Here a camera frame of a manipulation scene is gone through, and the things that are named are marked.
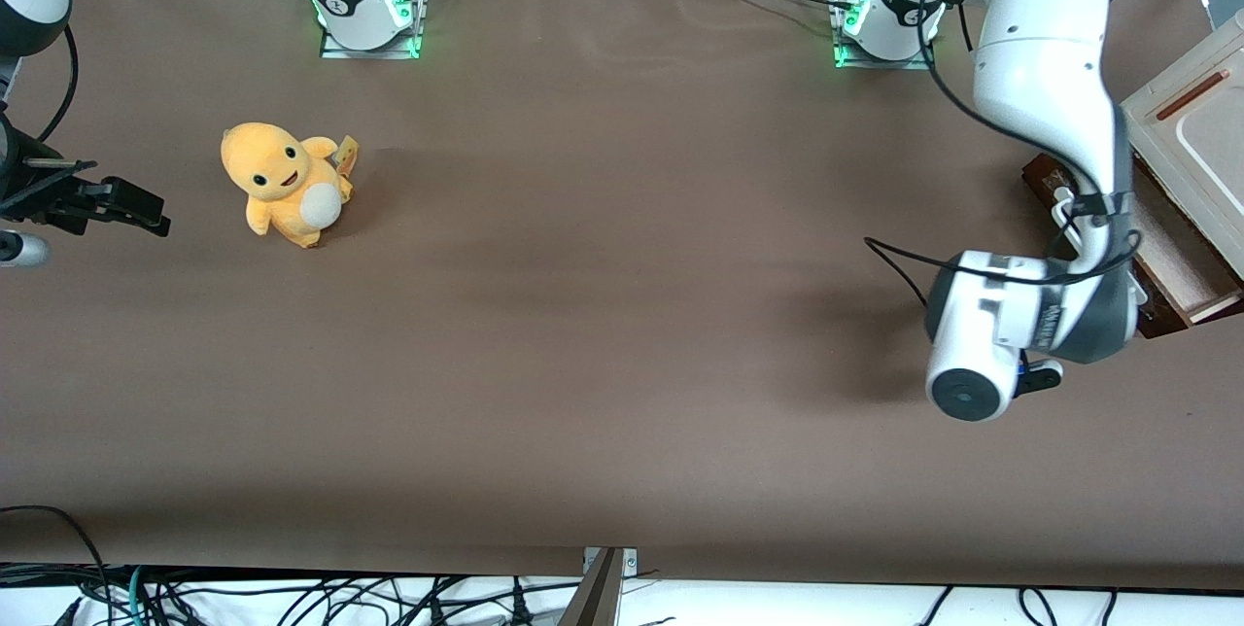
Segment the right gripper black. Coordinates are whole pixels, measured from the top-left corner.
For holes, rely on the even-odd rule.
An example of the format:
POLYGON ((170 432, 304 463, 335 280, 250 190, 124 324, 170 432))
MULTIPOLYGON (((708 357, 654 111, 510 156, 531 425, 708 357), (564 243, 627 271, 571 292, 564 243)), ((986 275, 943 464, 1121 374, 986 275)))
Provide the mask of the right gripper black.
POLYGON ((164 199, 119 177, 82 178, 96 161, 29 158, 27 134, 1 112, 1 214, 5 222, 56 227, 82 236, 90 222, 142 228, 168 236, 164 199), (19 210, 14 209, 19 202, 19 210))

